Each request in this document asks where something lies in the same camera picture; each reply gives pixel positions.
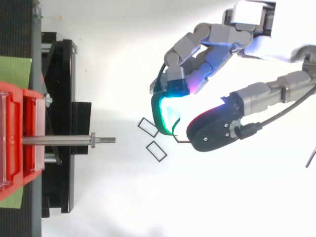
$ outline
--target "black rectangle outline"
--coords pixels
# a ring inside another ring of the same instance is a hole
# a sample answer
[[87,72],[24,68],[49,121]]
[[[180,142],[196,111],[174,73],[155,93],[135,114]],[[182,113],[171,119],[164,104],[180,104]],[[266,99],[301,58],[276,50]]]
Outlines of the black rectangle outline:
[[[165,154],[165,156],[164,156],[161,160],[159,160],[159,159],[155,156],[155,154],[152,153],[152,152],[148,149],[148,147],[150,147],[153,143],[155,143],[156,146],[158,146],[159,149]],[[152,142],[146,147],[146,149],[147,149],[147,151],[149,151],[149,152],[156,158],[156,160],[158,160],[158,162],[161,162],[163,159],[165,159],[165,158],[168,156],[167,153],[164,152],[164,150],[163,150],[155,141],[152,141]]]
[[150,134],[148,131],[146,131],[145,129],[143,129],[142,127],[140,127],[140,124],[142,123],[142,121],[143,120],[146,120],[148,123],[150,123],[152,126],[154,126],[155,128],[157,128],[152,122],[150,122],[148,119],[146,119],[146,118],[142,118],[142,120],[140,120],[140,122],[139,122],[139,124],[137,125],[141,130],[143,130],[143,131],[145,131],[146,133],[148,133],[149,135],[151,135],[153,138],[155,138],[157,135],[158,135],[158,133],[159,133],[159,131],[158,131],[158,129],[157,129],[157,133],[155,134],[155,135],[152,135],[152,134]]

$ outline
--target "robotic hand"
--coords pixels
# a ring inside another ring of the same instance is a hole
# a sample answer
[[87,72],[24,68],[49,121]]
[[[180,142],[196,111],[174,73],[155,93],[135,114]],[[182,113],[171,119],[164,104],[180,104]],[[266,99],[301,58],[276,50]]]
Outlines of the robotic hand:
[[[197,94],[208,78],[215,75],[234,54],[288,63],[303,62],[303,66],[301,71],[281,76],[275,81],[257,82],[232,92],[222,98],[222,105],[196,117],[187,128],[187,137],[197,151],[212,151],[254,135],[314,94],[316,40],[300,27],[308,21],[304,15],[293,19],[294,13],[302,10],[309,15],[305,4],[312,3],[302,1],[300,5],[293,5],[288,0],[240,1],[233,9],[225,11],[222,24],[198,24],[193,33],[181,38],[166,53],[164,65],[151,84],[153,116],[158,130],[162,134],[173,135],[180,120],[180,116],[175,116],[174,126],[166,126],[163,100]],[[201,45],[207,49],[194,58]],[[286,110],[264,122],[240,124],[243,116],[262,112],[276,103],[294,101]]]

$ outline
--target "red container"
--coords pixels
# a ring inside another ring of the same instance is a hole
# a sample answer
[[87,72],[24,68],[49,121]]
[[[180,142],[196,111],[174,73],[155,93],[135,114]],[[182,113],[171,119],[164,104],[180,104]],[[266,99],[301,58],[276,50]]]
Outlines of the red container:
[[23,146],[23,135],[44,135],[41,94],[0,82],[0,201],[44,168],[44,146]]

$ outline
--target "screw head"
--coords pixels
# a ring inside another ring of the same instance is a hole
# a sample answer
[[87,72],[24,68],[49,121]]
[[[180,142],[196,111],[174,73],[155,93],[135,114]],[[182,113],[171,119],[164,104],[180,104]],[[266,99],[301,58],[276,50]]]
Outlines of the screw head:
[[72,50],[73,50],[73,54],[78,54],[78,46],[77,45],[73,45]]
[[33,15],[38,18],[38,19],[42,19],[43,18],[43,14],[41,12],[41,7],[40,7],[40,3],[37,2],[33,8]]
[[45,95],[45,105],[46,105],[46,107],[49,107],[51,103],[53,103],[53,99],[50,97],[49,94],[46,94]]

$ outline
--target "cable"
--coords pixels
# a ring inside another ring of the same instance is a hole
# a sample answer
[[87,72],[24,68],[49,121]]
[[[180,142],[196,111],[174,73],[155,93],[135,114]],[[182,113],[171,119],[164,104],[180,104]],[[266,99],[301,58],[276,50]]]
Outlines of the cable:
[[310,158],[307,161],[307,164],[305,165],[306,168],[308,168],[314,158],[314,156],[316,155],[316,148],[314,149],[313,153],[311,154]]
[[160,83],[160,81],[161,81],[161,76],[162,76],[162,73],[163,73],[165,67],[166,67],[166,64],[164,63],[164,64],[162,65],[162,67],[160,68],[160,71],[159,71],[158,77],[157,77],[157,82],[158,82],[158,83]]
[[297,106],[302,104],[305,100],[307,100],[315,92],[316,92],[316,86],[314,86],[310,91],[308,91],[305,95],[303,95],[300,99],[298,99],[293,105],[290,105],[285,110],[281,111],[280,113],[274,115],[273,117],[271,117],[263,122],[249,123],[246,125],[242,125],[240,127],[236,127],[235,133],[236,133],[237,137],[240,140],[242,140],[242,139],[245,139],[247,137],[250,137],[250,136],[256,134],[257,131],[261,130],[264,126],[276,121],[280,117],[286,115],[288,112],[295,109]]
[[275,120],[279,119],[280,117],[286,115],[288,112],[295,109],[297,106],[302,104],[305,100],[307,100],[311,95],[313,95],[316,92],[316,86],[314,86],[309,92],[307,92],[305,95],[303,95],[300,99],[298,99],[293,105],[290,105],[285,110],[281,111],[280,113],[274,115],[273,117],[267,119],[266,121],[260,123],[262,127],[274,122]]
[[157,80],[156,80],[155,86],[154,86],[154,93],[162,91],[162,85],[161,85],[160,81],[161,81],[161,76],[162,76],[162,73],[163,73],[163,70],[165,69],[165,67],[166,67],[166,65],[163,64],[162,67],[160,68],[160,71],[158,73],[158,77],[157,77]]
[[174,135],[174,129],[176,128],[176,126],[177,126],[178,123],[180,122],[180,119],[181,119],[181,118],[179,118],[179,119],[175,122],[175,124],[172,126],[172,131],[171,131],[172,136],[173,136],[174,140],[176,140],[177,143],[190,143],[189,141],[179,141],[179,140],[176,138],[176,136]]

